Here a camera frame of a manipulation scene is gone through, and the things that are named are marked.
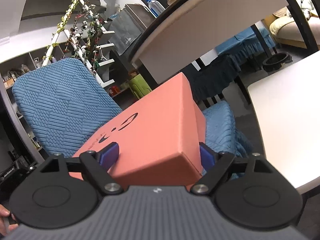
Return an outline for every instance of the black circular joint cover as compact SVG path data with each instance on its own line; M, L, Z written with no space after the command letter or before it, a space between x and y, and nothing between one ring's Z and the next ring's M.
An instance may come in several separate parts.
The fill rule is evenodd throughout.
M18 222L33 228L73 225L96 207L98 197L87 182L60 172L31 174L10 197Z
M252 173L230 180L218 188L214 201L228 219L257 230L285 227L302 208L299 193L273 173Z

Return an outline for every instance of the gray ribbed panel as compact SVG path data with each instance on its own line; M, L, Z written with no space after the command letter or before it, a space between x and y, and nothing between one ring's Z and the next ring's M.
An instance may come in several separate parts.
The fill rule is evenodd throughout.
M104 198L87 219L68 228L37 230L20 226L6 240L281 240L306 238L289 227L274 232L240 228L224 219L207 197L184 187L131 186Z

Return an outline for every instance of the metal screw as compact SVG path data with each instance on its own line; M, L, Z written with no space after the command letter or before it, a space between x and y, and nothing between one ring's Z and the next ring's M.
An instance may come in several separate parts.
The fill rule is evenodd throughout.
M207 185L205 184L197 184L197 185L194 185L192 187L192 191L194 193L205 193L209 190L209 188L207 187Z
M121 188L121 186L118 183L112 182L108 183L104 186L104 189L110 192L118 191Z

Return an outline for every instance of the trash can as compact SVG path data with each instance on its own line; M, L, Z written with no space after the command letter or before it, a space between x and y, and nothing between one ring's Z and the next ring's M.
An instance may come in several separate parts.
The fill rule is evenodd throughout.
M288 52L280 52L272 55L263 61L262 67L266 72L271 72L281 68L283 63L292 62L292 58Z

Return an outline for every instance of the black device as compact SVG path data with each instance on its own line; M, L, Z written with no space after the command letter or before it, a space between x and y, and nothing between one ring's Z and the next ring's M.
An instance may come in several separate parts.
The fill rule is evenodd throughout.
M6 239L306 239L293 226L302 199L268 161L200 147L215 163L190 192L157 185L124 190L97 161L101 152L53 155L12 193L20 226ZM238 179L229 179L233 173Z

